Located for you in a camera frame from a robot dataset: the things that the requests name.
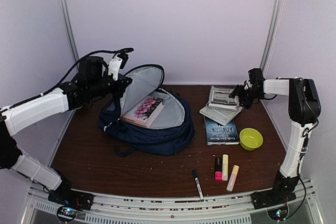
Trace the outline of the white grey booklet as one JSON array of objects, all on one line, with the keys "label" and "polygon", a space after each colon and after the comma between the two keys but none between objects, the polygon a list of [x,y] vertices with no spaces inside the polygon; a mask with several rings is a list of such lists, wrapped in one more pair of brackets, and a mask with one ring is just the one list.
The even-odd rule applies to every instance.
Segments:
[{"label": "white grey booklet", "polygon": [[229,95],[233,92],[235,86],[211,86],[209,92],[209,99],[207,105],[212,108],[237,110],[238,109],[238,97],[230,98]]}]

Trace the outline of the pale green notebook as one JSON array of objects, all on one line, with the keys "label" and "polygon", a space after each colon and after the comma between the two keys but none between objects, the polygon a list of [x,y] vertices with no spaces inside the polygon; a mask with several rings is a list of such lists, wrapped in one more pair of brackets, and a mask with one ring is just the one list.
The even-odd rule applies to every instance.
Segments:
[{"label": "pale green notebook", "polygon": [[208,105],[200,109],[200,114],[213,120],[214,122],[227,125],[231,120],[233,120],[241,111],[243,107],[238,107],[237,110],[227,110],[222,108],[213,108]]}]

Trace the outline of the pink flower cover book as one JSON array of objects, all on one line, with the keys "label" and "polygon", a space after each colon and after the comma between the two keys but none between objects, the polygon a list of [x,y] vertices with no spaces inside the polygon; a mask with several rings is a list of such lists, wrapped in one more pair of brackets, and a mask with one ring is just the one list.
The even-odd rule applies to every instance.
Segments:
[{"label": "pink flower cover book", "polygon": [[149,128],[164,108],[163,99],[148,95],[127,111],[121,120],[133,125]]}]

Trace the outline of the dark blue paperback book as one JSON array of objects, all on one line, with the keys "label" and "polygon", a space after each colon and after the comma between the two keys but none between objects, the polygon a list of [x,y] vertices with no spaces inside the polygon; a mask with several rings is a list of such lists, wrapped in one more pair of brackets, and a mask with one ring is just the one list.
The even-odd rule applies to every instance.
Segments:
[{"label": "dark blue paperback book", "polygon": [[234,120],[226,125],[221,125],[204,116],[204,129],[207,145],[239,144],[238,131]]}]

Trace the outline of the navy blue student backpack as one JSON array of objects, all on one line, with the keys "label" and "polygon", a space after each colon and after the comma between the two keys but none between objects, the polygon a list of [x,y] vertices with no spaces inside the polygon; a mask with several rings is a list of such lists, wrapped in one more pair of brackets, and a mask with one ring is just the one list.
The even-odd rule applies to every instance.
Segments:
[{"label": "navy blue student backpack", "polygon": [[[99,114],[99,129],[129,146],[125,151],[115,146],[115,152],[120,157],[127,157],[134,151],[170,156],[187,147],[195,135],[191,108],[179,94],[163,88],[163,67],[141,65],[125,75],[132,82],[123,97],[112,98]],[[149,97],[161,99],[163,105],[149,125],[124,119],[126,113],[138,108]]]}]

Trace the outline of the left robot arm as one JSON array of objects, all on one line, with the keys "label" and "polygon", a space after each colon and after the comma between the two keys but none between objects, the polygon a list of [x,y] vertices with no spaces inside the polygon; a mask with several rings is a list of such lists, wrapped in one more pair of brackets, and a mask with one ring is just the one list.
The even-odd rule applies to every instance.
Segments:
[{"label": "left robot arm", "polygon": [[21,130],[55,114],[92,105],[108,94],[123,96],[131,78],[119,74],[129,56],[124,51],[112,51],[106,63],[94,51],[74,65],[78,73],[71,81],[62,78],[54,87],[35,97],[1,109],[1,168],[12,169],[53,191],[64,205],[71,205],[76,197],[69,182],[57,171],[41,164],[20,150],[14,136]]}]

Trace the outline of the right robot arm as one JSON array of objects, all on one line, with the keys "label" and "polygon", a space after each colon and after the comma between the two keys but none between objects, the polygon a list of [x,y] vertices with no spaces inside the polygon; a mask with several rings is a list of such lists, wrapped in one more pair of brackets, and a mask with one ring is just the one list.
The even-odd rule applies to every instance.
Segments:
[{"label": "right robot arm", "polygon": [[279,204],[294,191],[300,180],[311,132],[319,124],[321,104],[314,81],[303,78],[247,80],[243,85],[234,87],[229,97],[237,98],[240,106],[249,109],[254,100],[263,100],[266,94],[287,96],[291,119],[291,134],[285,159],[269,192],[271,202]]}]

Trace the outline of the yellow highlighter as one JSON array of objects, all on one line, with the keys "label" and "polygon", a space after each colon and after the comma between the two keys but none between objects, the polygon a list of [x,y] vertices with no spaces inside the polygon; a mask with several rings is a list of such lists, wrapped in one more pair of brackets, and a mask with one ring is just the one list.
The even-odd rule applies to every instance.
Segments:
[{"label": "yellow highlighter", "polygon": [[228,180],[228,155],[223,154],[222,156],[222,181]]}]

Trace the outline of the pale orange highlighter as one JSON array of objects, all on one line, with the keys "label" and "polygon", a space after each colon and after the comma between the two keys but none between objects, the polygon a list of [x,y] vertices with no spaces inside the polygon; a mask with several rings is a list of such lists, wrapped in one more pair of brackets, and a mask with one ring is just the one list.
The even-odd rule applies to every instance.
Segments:
[{"label": "pale orange highlighter", "polygon": [[232,169],[232,173],[231,173],[229,181],[228,181],[228,184],[227,184],[227,187],[226,187],[227,191],[233,191],[238,172],[239,172],[239,166],[234,165],[233,169]]}]

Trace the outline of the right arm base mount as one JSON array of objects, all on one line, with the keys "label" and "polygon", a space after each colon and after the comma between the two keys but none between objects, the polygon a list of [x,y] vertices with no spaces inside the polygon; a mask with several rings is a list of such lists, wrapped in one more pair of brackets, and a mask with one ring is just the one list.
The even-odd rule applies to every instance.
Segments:
[{"label": "right arm base mount", "polygon": [[254,209],[267,210],[267,215],[272,221],[280,222],[285,221],[289,216],[288,203],[296,199],[295,193],[288,193],[284,196],[274,197],[270,190],[257,191],[251,194],[251,200]]}]

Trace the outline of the left aluminium frame post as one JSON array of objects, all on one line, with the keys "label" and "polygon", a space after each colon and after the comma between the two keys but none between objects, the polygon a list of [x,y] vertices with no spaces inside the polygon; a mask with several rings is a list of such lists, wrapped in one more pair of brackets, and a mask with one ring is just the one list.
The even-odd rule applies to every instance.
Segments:
[{"label": "left aluminium frame post", "polygon": [[60,0],[60,5],[61,5],[61,10],[62,10],[63,19],[65,23],[66,35],[68,38],[71,55],[73,56],[74,61],[77,61],[79,60],[79,56],[78,56],[78,50],[77,50],[77,46],[75,42],[74,32],[73,32],[72,25],[71,25],[71,19],[70,19],[67,0]]}]

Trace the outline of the aluminium frame post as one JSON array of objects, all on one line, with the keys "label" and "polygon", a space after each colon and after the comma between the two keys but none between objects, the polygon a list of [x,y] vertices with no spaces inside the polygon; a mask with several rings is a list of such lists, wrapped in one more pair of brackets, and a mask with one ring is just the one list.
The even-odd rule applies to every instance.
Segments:
[{"label": "aluminium frame post", "polygon": [[70,19],[67,0],[60,0],[60,5],[61,5],[61,10],[62,10],[63,19],[65,23],[66,35],[68,38],[71,55],[73,56],[74,61],[77,61],[79,60],[79,56],[78,56],[78,50],[77,50],[77,46],[75,42],[74,32],[73,32],[72,25],[71,25],[71,19]]},{"label": "aluminium frame post", "polygon": [[274,0],[274,4],[272,7],[268,33],[260,62],[260,68],[262,69],[264,75],[267,74],[268,67],[271,61],[272,52],[274,50],[275,37],[277,29],[280,24],[283,4],[284,0]]}]

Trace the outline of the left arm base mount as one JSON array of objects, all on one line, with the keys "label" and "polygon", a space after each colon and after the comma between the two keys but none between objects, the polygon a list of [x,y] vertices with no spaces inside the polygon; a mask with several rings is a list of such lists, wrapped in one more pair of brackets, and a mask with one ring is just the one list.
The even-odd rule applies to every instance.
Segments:
[{"label": "left arm base mount", "polygon": [[69,196],[61,196],[55,191],[48,193],[48,200],[59,204],[56,210],[56,217],[61,223],[74,221],[79,214],[89,211],[93,203],[94,195],[80,191],[71,190]]}]

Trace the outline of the right aluminium frame post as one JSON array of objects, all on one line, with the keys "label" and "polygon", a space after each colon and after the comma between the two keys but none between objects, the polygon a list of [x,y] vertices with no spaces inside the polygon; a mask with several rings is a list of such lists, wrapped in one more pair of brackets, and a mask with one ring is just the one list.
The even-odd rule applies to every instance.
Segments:
[{"label": "right aluminium frame post", "polygon": [[260,68],[262,69],[264,75],[267,74],[268,67],[271,61],[272,52],[274,50],[275,37],[277,29],[280,24],[283,4],[284,0],[274,0],[274,4],[272,7],[268,33],[260,62]]}]

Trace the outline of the front aluminium rail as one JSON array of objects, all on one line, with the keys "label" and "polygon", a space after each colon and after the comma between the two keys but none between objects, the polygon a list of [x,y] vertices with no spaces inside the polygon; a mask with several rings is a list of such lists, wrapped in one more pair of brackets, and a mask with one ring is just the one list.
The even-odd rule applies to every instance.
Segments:
[{"label": "front aluminium rail", "polygon": [[[295,189],[285,223],[325,223],[310,180]],[[149,198],[94,193],[89,211],[73,223],[277,223],[266,208],[254,209],[251,193],[198,197]]]}]

